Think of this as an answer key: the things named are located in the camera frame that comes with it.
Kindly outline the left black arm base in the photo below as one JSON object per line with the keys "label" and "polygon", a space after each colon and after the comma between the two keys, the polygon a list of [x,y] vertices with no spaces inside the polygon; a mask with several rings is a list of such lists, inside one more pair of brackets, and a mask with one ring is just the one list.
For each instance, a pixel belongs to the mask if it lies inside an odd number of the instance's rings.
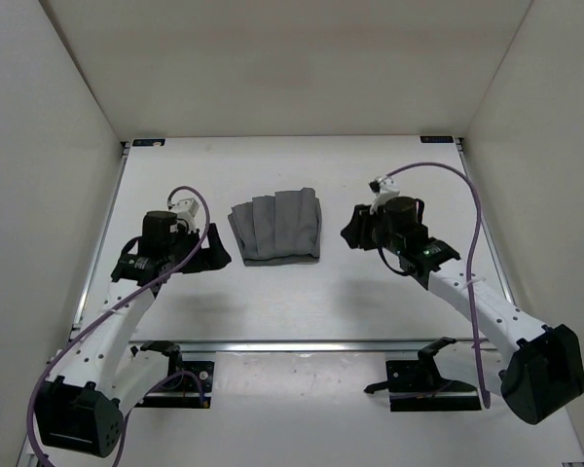
{"label": "left black arm base", "polygon": [[167,359],[167,376],[138,403],[138,408],[196,409],[211,407],[213,360],[186,360],[179,344],[171,341],[146,341],[130,348],[133,357],[157,352]]}

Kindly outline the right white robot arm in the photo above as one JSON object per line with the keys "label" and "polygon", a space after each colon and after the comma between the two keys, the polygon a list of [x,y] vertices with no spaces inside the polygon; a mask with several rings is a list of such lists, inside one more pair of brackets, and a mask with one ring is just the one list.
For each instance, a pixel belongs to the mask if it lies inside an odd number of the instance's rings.
{"label": "right white robot arm", "polygon": [[466,271],[446,242],[422,222],[419,198],[396,197],[378,208],[357,204],[341,236],[351,249],[390,252],[398,274],[412,277],[471,322],[502,356],[502,367],[486,380],[522,421],[534,425],[584,393],[584,369],[577,335],[517,309]]}

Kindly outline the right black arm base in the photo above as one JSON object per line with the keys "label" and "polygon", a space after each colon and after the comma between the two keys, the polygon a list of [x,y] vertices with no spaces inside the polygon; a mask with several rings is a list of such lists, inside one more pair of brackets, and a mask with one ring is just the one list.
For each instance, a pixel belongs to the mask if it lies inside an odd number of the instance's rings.
{"label": "right black arm base", "polygon": [[442,337],[413,357],[388,357],[385,379],[368,384],[364,392],[375,395],[385,391],[393,413],[480,411],[478,389],[461,380],[444,378],[436,365],[436,356],[447,354],[445,347],[457,350],[458,344],[456,339]]}

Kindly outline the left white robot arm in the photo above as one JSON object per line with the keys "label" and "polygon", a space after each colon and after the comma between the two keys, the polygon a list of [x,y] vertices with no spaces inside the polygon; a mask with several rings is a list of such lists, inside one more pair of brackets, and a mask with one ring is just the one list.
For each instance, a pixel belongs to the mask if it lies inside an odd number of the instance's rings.
{"label": "left white robot arm", "polygon": [[122,249],[111,272],[103,309],[57,355],[27,413],[34,447],[109,456],[125,441],[126,418],[155,386],[172,387],[184,375],[180,347],[146,341],[123,360],[137,325],[176,274],[220,270],[231,257],[217,226],[192,228],[189,213],[145,214],[140,236]]}

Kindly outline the grey pleated skirt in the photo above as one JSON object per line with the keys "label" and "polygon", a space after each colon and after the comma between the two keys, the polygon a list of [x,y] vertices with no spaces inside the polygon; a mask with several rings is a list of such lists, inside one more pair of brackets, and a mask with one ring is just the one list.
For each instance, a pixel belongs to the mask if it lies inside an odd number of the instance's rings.
{"label": "grey pleated skirt", "polygon": [[313,188],[279,191],[232,207],[228,221],[247,267],[315,264],[322,211]]}

